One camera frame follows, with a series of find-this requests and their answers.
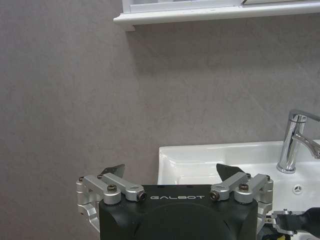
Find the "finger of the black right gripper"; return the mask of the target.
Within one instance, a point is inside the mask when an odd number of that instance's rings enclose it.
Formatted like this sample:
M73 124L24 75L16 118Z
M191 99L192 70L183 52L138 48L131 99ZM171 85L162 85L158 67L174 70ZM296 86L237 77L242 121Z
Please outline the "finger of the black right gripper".
M312 207L306 211L274 211L271 214L273 228L277 232L294 235L306 232L314 237L320 236L320 208Z

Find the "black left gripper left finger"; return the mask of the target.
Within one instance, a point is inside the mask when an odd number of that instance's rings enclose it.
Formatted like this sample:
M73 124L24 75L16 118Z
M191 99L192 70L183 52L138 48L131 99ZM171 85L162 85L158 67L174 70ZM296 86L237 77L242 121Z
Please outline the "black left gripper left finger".
M142 185L123 179L125 165L105 168L98 175L81 176L76 181L77 209L96 231L100 231L99 203L115 206L122 197L139 203L147 198Z

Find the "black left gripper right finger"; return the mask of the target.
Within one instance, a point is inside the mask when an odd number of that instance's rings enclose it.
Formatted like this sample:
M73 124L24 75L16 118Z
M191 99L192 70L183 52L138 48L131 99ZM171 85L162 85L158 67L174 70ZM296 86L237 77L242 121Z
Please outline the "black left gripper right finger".
M274 181L269 175L257 174L251 177L239 167L218 163L217 173L222 182L211 185L212 201L225 201L233 194L239 204L250 204L257 201L257 228L262 229L267 219L267 213L273 208Z

